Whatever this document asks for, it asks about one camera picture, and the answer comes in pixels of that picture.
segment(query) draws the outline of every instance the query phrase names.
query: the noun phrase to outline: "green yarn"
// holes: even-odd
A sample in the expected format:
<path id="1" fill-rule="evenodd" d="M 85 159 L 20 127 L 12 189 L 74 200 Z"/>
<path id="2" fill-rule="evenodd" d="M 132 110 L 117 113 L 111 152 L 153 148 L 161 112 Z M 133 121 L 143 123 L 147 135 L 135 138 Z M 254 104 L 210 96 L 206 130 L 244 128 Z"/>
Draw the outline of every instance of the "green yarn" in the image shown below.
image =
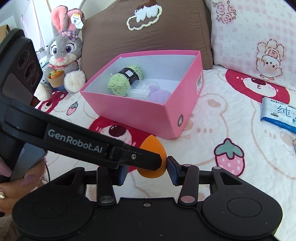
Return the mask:
<path id="1" fill-rule="evenodd" d="M 138 66 L 133 65 L 129 68 L 136 72 L 139 76 L 139 80 L 143 79 L 143 74 Z M 107 87 L 114 95 L 126 97 L 128 95 L 127 91 L 130 87 L 130 83 L 123 74 L 117 73 L 110 78 Z"/>

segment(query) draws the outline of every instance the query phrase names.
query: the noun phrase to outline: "rabbit head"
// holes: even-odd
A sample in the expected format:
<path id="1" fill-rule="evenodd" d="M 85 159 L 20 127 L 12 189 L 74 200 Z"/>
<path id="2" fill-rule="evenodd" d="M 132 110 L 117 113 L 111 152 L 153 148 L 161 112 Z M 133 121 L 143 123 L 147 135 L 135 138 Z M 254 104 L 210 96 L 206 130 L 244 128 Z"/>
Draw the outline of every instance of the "rabbit head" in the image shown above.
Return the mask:
<path id="1" fill-rule="evenodd" d="M 82 40 L 78 37 L 80 29 L 71 23 L 71 16 L 77 13 L 84 22 L 84 14 L 79 9 L 68 11 L 66 6 L 59 6 L 51 12 L 54 38 L 47 49 L 49 63 L 55 66 L 68 65 L 81 57 Z"/>

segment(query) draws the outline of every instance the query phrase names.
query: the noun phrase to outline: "pink strawberry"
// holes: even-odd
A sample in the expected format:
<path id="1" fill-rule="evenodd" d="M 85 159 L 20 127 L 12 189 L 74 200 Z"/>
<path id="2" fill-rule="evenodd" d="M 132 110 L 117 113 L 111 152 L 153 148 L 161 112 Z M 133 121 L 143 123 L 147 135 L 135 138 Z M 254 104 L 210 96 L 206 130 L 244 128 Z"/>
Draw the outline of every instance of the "pink strawberry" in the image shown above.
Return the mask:
<path id="1" fill-rule="evenodd" d="M 222 144 L 215 148 L 214 154 L 218 167 L 222 167 L 236 176 L 243 173 L 244 151 L 229 138 L 226 138 Z"/>
<path id="2" fill-rule="evenodd" d="M 69 109 L 67 110 L 67 115 L 72 115 L 75 111 L 76 111 L 76 109 L 78 108 L 78 103 L 77 103 L 77 101 L 74 103 L 74 104 L 72 104 L 70 107 L 69 107 Z"/>

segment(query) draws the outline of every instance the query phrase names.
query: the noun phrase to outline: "pink nose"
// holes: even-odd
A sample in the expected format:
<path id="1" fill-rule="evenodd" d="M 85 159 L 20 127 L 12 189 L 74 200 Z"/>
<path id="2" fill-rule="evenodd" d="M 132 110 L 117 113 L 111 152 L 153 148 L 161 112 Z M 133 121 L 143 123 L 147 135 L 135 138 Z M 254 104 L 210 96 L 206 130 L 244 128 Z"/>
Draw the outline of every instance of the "pink nose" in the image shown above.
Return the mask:
<path id="1" fill-rule="evenodd" d="M 58 57 L 58 58 L 57 58 L 57 61 L 58 61 L 58 62 L 63 62 L 63 61 L 64 61 L 64 58 L 62 58 L 62 57 Z"/>

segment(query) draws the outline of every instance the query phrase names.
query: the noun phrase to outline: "ring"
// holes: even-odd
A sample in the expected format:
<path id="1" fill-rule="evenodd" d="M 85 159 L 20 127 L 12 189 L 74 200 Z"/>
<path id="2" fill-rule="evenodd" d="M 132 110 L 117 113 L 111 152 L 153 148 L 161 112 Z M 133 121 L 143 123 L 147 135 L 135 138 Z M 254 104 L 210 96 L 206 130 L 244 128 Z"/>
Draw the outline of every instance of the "ring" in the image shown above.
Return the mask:
<path id="1" fill-rule="evenodd" d="M 4 198 L 5 198 L 4 192 L 0 192 L 0 199 L 4 199 Z"/>

